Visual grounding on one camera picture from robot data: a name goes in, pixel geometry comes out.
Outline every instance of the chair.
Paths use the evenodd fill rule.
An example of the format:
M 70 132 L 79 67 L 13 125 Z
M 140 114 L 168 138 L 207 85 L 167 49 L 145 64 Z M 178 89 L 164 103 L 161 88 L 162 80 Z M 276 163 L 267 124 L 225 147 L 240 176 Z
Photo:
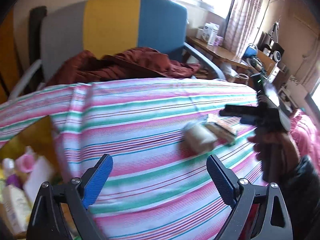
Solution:
M 18 97 L 40 68 L 47 82 L 63 62 L 84 49 L 101 58 L 134 47 L 151 47 L 177 61 L 181 61 L 185 49 L 217 78 L 225 79 L 214 63 L 185 43 L 187 10 L 175 2 L 89 0 L 48 16 L 38 15 L 41 15 L 40 58 L 24 73 L 9 99 Z

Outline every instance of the curtain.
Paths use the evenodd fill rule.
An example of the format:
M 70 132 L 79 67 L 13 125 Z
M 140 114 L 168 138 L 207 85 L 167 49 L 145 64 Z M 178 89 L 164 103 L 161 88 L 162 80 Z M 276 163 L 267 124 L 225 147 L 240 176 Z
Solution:
M 257 27 L 258 14 L 263 0 L 235 0 L 228 22 L 224 47 L 242 57 L 250 37 Z
M 303 59 L 296 73 L 297 78 L 302 75 L 304 76 L 300 80 L 301 85 L 303 85 L 309 93 L 312 93 L 320 79 L 320 36 L 312 52 L 308 57 Z

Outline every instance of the pink blanket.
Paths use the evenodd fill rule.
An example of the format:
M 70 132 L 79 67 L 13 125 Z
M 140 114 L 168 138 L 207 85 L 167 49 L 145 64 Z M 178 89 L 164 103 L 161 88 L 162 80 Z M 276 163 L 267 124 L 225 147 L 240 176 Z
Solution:
M 320 133 L 303 111 L 298 109 L 291 117 L 291 135 L 301 156 L 309 155 L 320 174 Z

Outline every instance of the maroon jacket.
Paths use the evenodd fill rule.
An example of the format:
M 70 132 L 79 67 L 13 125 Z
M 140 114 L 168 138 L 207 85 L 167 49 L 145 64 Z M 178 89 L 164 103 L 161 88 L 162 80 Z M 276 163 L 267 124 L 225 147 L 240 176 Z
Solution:
M 97 59 L 84 50 L 68 59 L 47 86 L 58 84 L 101 82 L 130 78 L 190 78 L 200 64 L 183 64 L 151 48 L 129 49 L 114 56 Z

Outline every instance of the pink striped fabric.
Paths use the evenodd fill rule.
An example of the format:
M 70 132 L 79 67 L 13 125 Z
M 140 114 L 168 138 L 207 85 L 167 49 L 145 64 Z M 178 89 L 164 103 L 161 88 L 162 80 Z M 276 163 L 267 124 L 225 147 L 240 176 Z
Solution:
M 226 103 L 256 104 L 255 91 L 228 82 L 139 79 L 49 87 L 0 106 L 0 145 L 50 115 L 60 131 L 64 174 L 81 176 L 104 154 L 114 168 L 89 207 L 110 239 L 213 239 L 230 212 L 205 162 L 216 154 L 238 177 L 262 184 L 247 137 L 253 127 L 223 118 L 237 130 L 236 145 L 219 139 L 203 155 L 191 151 L 182 129 L 218 116 Z

